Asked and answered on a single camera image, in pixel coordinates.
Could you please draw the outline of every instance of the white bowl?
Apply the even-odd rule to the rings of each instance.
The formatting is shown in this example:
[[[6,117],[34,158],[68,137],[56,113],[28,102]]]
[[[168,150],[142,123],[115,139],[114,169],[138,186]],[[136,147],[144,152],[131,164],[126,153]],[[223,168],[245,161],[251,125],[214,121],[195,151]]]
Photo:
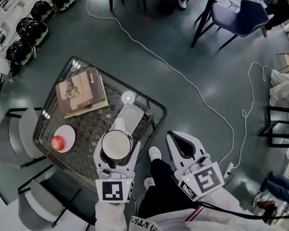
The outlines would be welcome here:
[[[63,150],[57,151],[60,153],[68,152],[75,142],[75,131],[71,126],[63,125],[57,129],[54,136],[62,136],[66,140],[66,146]]]

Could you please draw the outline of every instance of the dark blue chair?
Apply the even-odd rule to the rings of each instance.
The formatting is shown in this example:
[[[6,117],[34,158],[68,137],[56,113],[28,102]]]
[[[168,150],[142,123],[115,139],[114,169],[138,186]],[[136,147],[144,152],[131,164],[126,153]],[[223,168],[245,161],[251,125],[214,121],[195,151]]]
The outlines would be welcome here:
[[[260,3],[248,0],[241,1],[241,9],[238,13],[215,3],[211,8],[211,16],[213,22],[201,32],[199,37],[205,34],[206,31],[208,31],[214,25],[219,26],[217,31],[223,28],[234,34],[231,39],[220,47],[220,50],[237,36],[246,37],[247,35],[258,30],[260,27],[264,26],[269,21],[269,17],[263,6]]]

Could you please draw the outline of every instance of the gray floor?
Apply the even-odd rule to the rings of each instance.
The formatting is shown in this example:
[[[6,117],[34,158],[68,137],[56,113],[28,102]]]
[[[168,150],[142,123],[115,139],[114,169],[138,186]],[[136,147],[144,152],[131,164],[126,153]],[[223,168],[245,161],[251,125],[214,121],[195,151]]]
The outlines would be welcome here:
[[[89,10],[100,17],[115,16],[135,40],[195,83],[206,102],[233,126],[234,150],[221,164],[223,172],[229,162],[238,163],[244,136],[241,110],[249,110],[251,105],[251,88],[247,77],[250,64],[258,62],[279,69],[276,54],[289,51],[289,41],[284,31],[277,27],[269,32],[268,38],[264,38],[259,30],[246,38],[236,38],[218,51],[232,34],[223,29],[216,32],[217,26],[214,26],[198,40],[194,48],[190,48],[196,30],[194,21],[204,10],[206,2],[190,0],[185,11],[177,8],[170,16],[158,12],[158,2],[155,0],[147,0],[147,13],[144,13],[142,0],[125,0],[125,6],[121,5],[120,0],[114,0],[113,13],[109,11],[108,0],[90,0]],[[43,106],[64,64],[72,55],[77,55],[112,72],[167,106],[168,116],[152,143],[161,149],[166,162],[170,162],[170,157],[165,134],[170,129],[197,137],[211,154],[211,159],[220,161],[231,148],[230,128],[204,105],[197,91],[182,77],[132,42],[114,20],[89,17],[85,5],[86,0],[78,0],[68,12],[58,14],[47,23],[51,35],[38,51],[37,58],[23,68],[13,83],[6,82],[2,88],[0,119],[8,108]],[[255,89],[254,108],[247,120],[241,164],[232,171],[235,177],[226,187],[238,198],[243,208],[250,208],[266,174],[270,170],[282,172],[286,162],[285,149],[269,148],[266,139],[257,136],[265,125],[265,107],[269,104],[270,71],[266,70],[266,76],[268,81],[263,82],[262,70],[258,66],[250,73]],[[138,205],[145,194],[143,180],[149,175],[149,168],[146,155],[136,167],[134,195]],[[60,172],[54,177],[64,181]],[[91,203],[90,198],[90,194],[86,193],[78,204],[93,205],[94,198]]]

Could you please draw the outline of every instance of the book cover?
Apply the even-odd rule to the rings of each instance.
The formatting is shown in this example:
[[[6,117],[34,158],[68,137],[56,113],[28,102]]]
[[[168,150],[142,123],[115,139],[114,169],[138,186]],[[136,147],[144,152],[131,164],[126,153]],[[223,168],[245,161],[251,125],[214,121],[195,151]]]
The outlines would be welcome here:
[[[63,115],[105,99],[96,68],[89,68],[59,83],[55,88]]]
[[[94,111],[94,110],[98,110],[98,109],[101,109],[101,108],[104,108],[104,107],[108,106],[108,100],[107,100],[107,97],[106,97],[106,92],[105,92],[105,88],[104,88],[103,80],[102,80],[101,76],[100,76],[100,80],[101,80],[101,84],[102,84],[105,100],[102,100],[102,101],[100,101],[98,103],[89,105],[88,107],[82,108],[80,110],[76,110],[76,111],[74,111],[72,113],[69,113],[69,114],[64,116],[65,119],[72,118],[74,116],[79,116],[79,115],[82,115],[84,113],[87,113],[87,112],[90,112],[90,111]]]

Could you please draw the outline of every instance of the red apple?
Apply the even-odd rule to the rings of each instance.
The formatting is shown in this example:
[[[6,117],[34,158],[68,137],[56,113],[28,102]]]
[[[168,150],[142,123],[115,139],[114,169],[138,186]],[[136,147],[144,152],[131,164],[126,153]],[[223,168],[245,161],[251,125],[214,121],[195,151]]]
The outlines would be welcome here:
[[[52,139],[52,146],[56,151],[61,151],[66,146],[66,140],[62,136],[54,136]]]

